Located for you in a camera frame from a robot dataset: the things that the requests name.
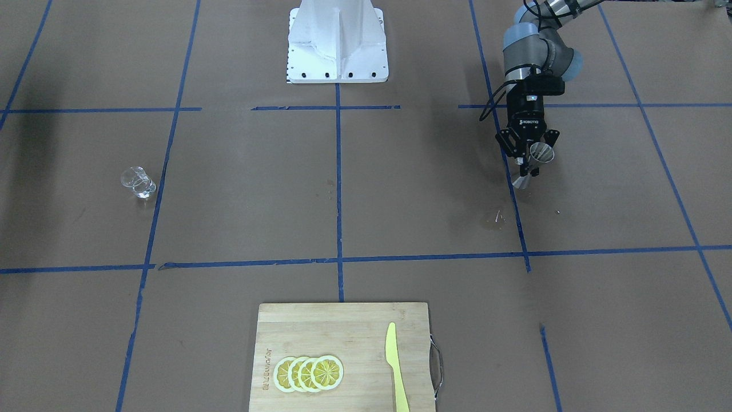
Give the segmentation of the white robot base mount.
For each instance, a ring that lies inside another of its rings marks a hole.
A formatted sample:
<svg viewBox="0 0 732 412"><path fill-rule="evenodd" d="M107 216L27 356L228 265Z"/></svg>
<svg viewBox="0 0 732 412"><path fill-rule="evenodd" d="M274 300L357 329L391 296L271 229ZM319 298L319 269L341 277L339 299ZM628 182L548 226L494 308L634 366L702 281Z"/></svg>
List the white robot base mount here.
<svg viewBox="0 0 732 412"><path fill-rule="evenodd" d="M371 1L302 1L290 10L290 84L387 82L384 13Z"/></svg>

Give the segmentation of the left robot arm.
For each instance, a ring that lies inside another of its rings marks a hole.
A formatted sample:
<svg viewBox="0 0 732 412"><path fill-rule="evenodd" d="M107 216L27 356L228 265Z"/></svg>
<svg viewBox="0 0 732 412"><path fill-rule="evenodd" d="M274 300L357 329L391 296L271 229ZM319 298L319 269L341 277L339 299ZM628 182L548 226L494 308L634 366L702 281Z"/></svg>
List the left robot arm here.
<svg viewBox="0 0 732 412"><path fill-rule="evenodd" d="M562 96L566 83L583 67L583 57L569 47L559 30L600 1L525 1L504 34L503 62L507 126L496 139L506 156L518 164L528 161L533 144L558 134L547 129L544 98Z"/></svg>

